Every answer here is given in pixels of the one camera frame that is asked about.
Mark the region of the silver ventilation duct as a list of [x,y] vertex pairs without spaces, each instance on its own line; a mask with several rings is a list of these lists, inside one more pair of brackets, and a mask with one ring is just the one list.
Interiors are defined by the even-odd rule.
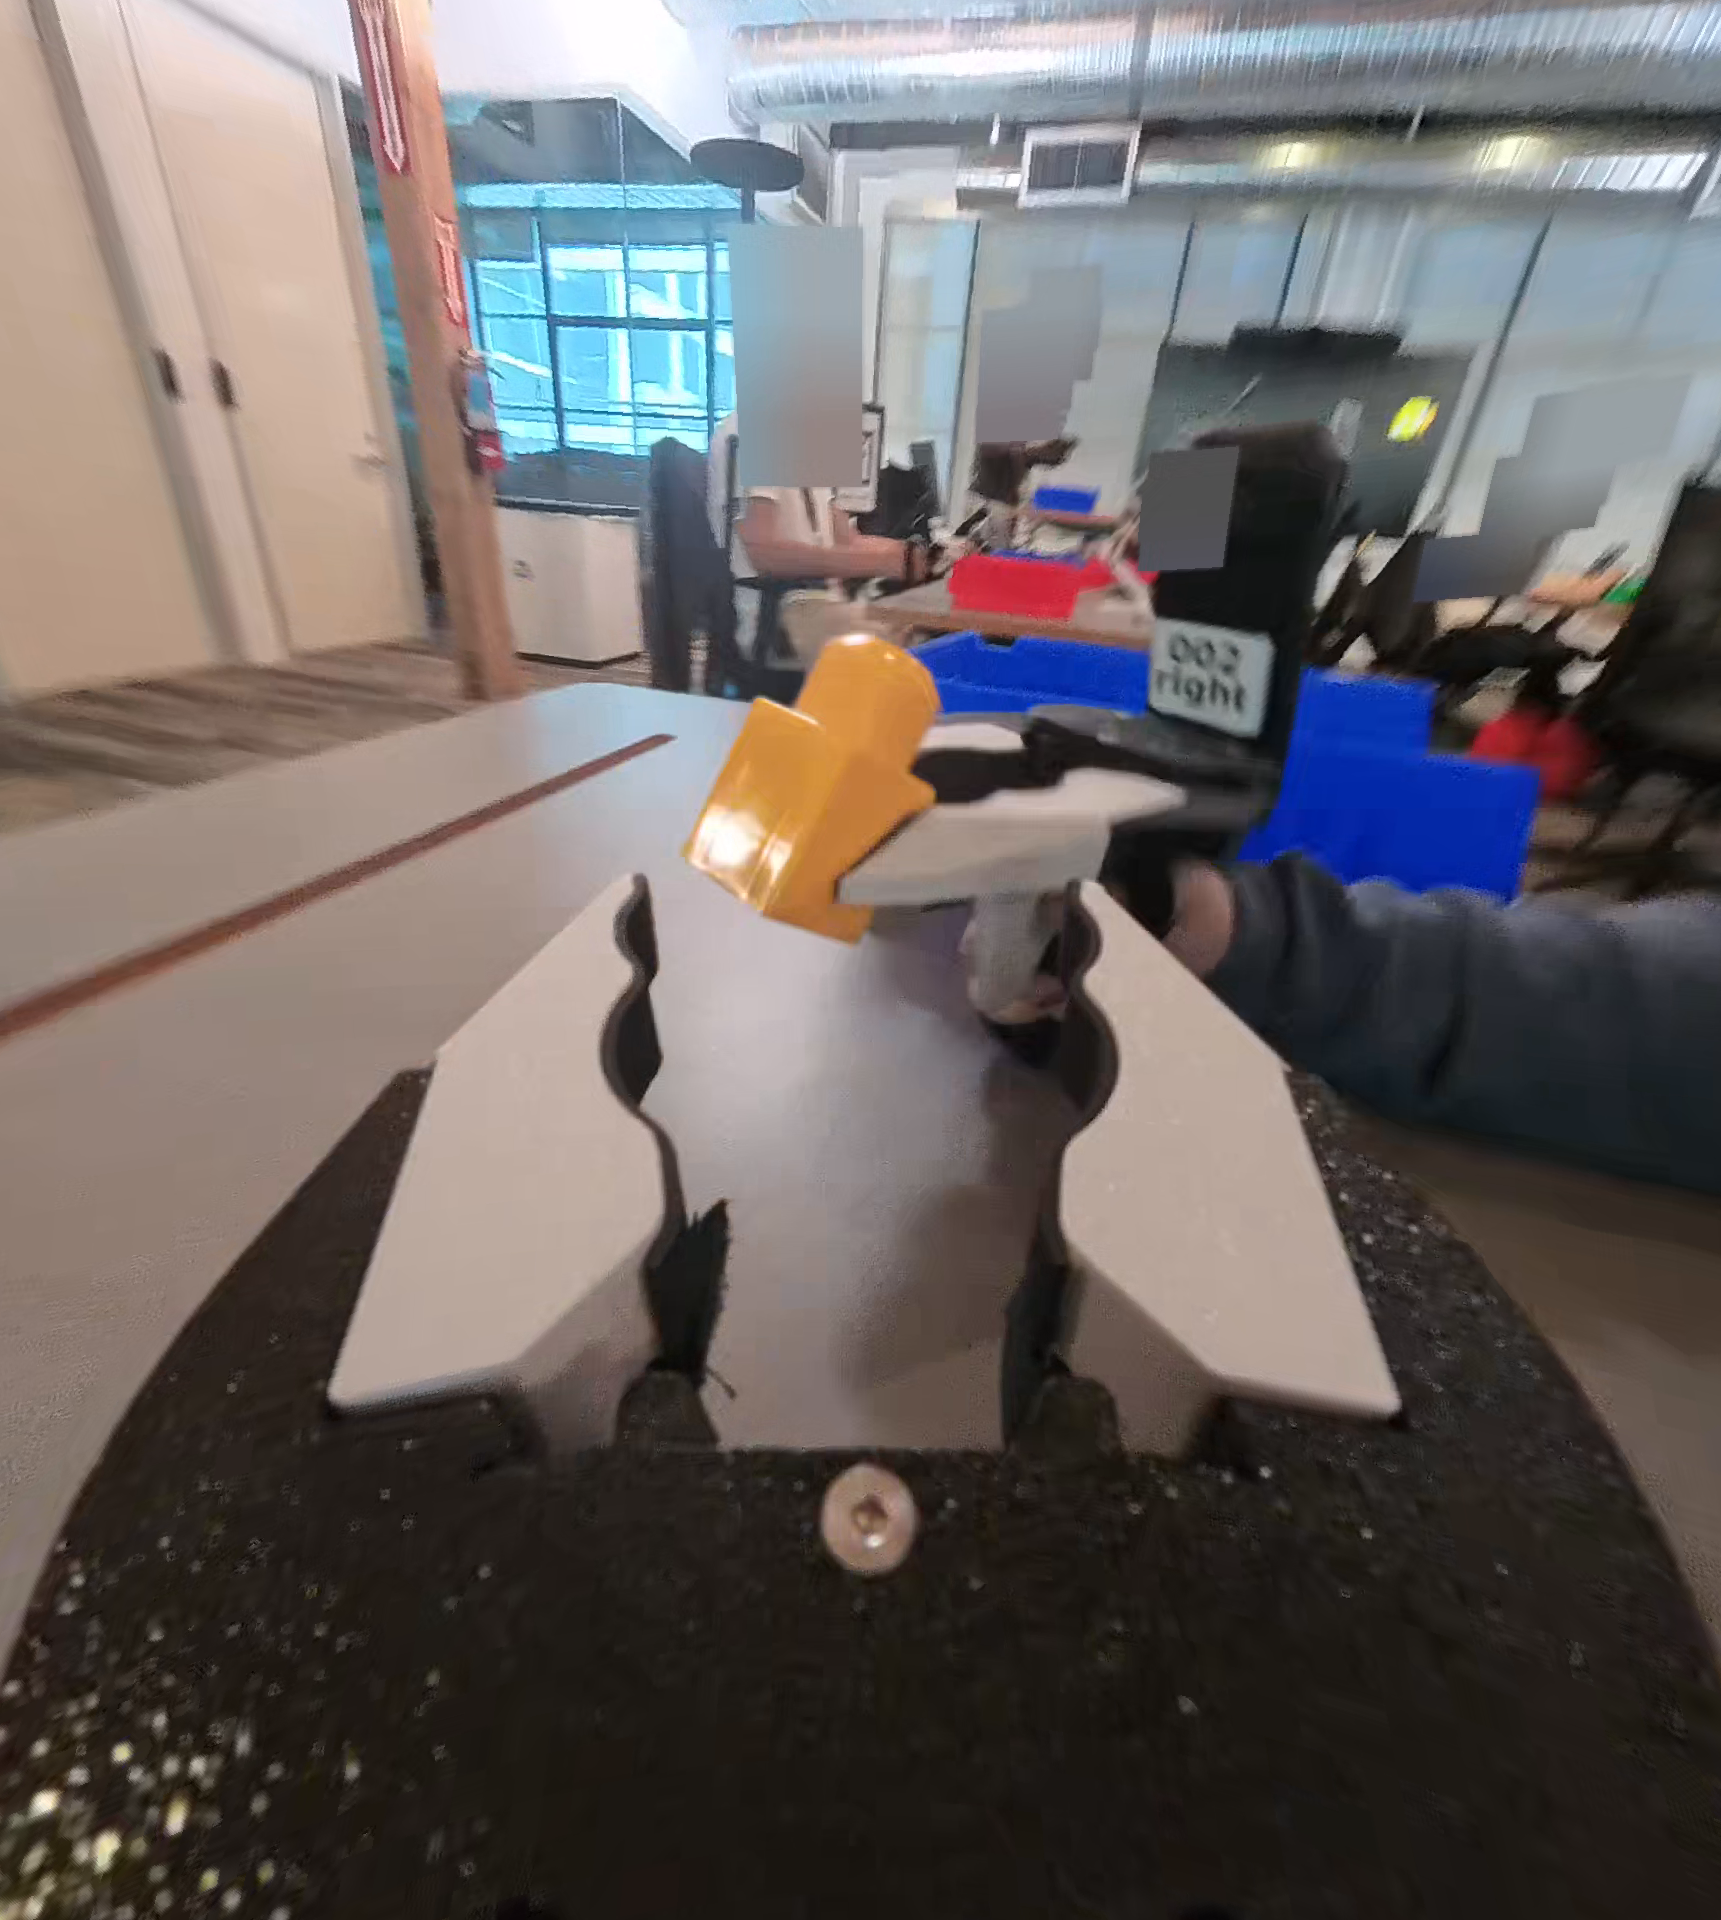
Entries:
[[1242,137],[1147,140],[1119,182],[1038,182],[1038,163],[963,167],[976,203],[1119,207],[1133,195],[1698,195],[1721,133],[1471,133],[1447,140]]
[[1721,106],[1709,3],[1017,3],[730,31],[752,120]]

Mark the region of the black floor lamp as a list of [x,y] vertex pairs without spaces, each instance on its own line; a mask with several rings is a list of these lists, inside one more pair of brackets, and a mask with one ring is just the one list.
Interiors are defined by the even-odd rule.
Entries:
[[803,160],[771,140],[745,140],[745,137],[697,140],[684,163],[704,182],[734,191],[740,226],[760,218],[764,195],[790,203],[803,188]]

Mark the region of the wooden work table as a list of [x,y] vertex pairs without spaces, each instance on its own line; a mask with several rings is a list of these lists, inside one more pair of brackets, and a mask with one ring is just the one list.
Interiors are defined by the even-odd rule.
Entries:
[[915,644],[933,635],[978,635],[978,638],[1059,638],[1102,644],[1124,654],[1151,650],[1151,612],[1133,605],[1124,594],[1077,594],[1064,620],[1042,612],[971,612],[955,605],[941,581],[910,589],[859,605],[881,635]]

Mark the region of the white recycling cabinet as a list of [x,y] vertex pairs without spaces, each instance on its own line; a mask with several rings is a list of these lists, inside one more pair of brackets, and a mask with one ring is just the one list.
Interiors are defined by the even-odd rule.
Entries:
[[565,668],[642,659],[639,522],[493,502],[513,654]]

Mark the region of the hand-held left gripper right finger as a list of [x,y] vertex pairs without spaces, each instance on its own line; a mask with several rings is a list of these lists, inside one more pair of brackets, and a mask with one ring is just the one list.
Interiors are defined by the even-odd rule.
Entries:
[[1064,909],[1059,1072],[1077,1116],[1004,1335],[1004,1439],[1048,1378],[1184,1454],[1225,1398],[1394,1421],[1400,1383],[1284,1064],[1104,885]]

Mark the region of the large blue storage bin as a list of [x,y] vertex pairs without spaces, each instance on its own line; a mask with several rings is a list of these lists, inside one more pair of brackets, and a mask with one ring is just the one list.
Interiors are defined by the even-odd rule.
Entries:
[[[1143,654],[1067,638],[924,638],[949,719],[1033,709],[1143,712],[1151,668]],[[1404,891],[1521,897],[1540,781],[1518,763],[1440,755],[1429,740],[1421,679],[1301,673],[1284,796],[1242,840],[1242,860],[1308,853],[1338,881]]]

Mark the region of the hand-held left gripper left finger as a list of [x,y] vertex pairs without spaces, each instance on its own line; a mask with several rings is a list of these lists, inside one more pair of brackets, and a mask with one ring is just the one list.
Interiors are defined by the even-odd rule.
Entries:
[[618,875],[441,1045],[334,1351],[343,1418],[493,1398],[546,1452],[612,1443],[661,1358],[647,1270],[681,1231],[642,1116],[652,974],[652,891]]

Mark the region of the black office chair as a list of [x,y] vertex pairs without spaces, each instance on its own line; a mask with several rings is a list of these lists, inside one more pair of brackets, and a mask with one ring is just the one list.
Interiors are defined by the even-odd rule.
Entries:
[[647,687],[711,698],[794,704],[803,668],[786,644],[778,579],[737,579],[712,536],[704,456],[677,438],[647,449],[639,499],[639,635]]

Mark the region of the orange toy brick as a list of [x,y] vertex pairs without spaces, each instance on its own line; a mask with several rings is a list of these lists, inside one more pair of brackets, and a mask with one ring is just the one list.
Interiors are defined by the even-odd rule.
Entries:
[[752,704],[684,833],[684,868],[771,922],[865,941],[871,909],[844,906],[841,885],[940,809],[915,774],[940,712],[915,654],[871,635],[830,638],[799,704]]

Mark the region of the person's right forearm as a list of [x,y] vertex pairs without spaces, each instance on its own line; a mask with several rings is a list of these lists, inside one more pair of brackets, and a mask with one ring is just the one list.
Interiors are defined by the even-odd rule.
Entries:
[[1288,853],[1224,868],[1208,994],[1411,1128],[1721,1200],[1721,899],[1404,897]]

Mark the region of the white door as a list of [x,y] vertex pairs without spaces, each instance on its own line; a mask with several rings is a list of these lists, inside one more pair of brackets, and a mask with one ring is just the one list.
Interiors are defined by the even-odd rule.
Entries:
[[0,696],[177,675],[212,638],[57,59],[0,0]]
[[269,638],[286,659],[422,638],[323,86],[191,3],[128,3],[128,31]]

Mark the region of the dark wall screen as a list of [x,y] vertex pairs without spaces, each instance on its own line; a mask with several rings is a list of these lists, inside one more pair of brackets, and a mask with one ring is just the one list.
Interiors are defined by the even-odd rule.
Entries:
[[1342,531],[1411,536],[1449,419],[1464,401],[1476,352],[1411,352],[1379,366],[1256,366],[1224,346],[1166,342],[1139,460],[1189,442],[1250,442],[1308,452],[1342,481]]

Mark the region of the small red parts bin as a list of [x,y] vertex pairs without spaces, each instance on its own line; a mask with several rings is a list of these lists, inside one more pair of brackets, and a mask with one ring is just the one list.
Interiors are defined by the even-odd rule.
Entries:
[[1117,594],[1102,558],[964,556],[949,576],[949,602],[1004,620],[1075,620],[1091,594]]

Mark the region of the wooden support post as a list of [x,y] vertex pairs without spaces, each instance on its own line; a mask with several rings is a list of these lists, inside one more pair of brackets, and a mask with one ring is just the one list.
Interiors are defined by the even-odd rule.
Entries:
[[525,668],[499,558],[493,471],[469,411],[487,366],[472,346],[436,3],[352,0],[344,20],[390,248],[448,638],[472,698],[516,698]]

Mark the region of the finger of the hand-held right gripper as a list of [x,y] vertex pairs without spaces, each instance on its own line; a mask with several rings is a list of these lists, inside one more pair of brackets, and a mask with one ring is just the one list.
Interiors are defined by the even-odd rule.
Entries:
[[865,909],[1059,897],[1097,881],[1119,828],[1172,827],[1189,786],[1124,770],[1075,770],[1048,786],[998,786],[940,800],[841,875],[837,899]]
[[933,800],[989,800],[1059,786],[1064,755],[1004,719],[963,719],[917,740],[915,781]]

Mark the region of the person's right hand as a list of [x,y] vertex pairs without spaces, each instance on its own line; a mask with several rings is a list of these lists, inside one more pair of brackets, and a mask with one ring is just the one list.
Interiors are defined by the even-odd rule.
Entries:
[[[1143,919],[1164,948],[1184,963],[1184,974],[1208,977],[1238,931],[1238,899],[1224,868],[1203,860],[1177,860],[1164,881],[1111,881],[1111,897]],[[1017,969],[992,977],[1007,983],[1004,1000],[978,974],[978,939],[989,931],[989,913],[976,909],[971,931],[963,939],[963,960],[971,963],[971,1008],[992,1028],[1042,1028],[1064,1017],[1064,897],[1026,899],[1026,931],[1033,931],[1033,977],[1017,983]]]

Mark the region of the red plastic bin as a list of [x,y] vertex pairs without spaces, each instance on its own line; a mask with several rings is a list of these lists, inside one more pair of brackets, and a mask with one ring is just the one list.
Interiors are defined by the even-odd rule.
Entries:
[[1531,770],[1540,800],[1553,809],[1579,800],[1604,763],[1598,740],[1579,719],[1535,704],[1486,719],[1471,740],[1471,762]]

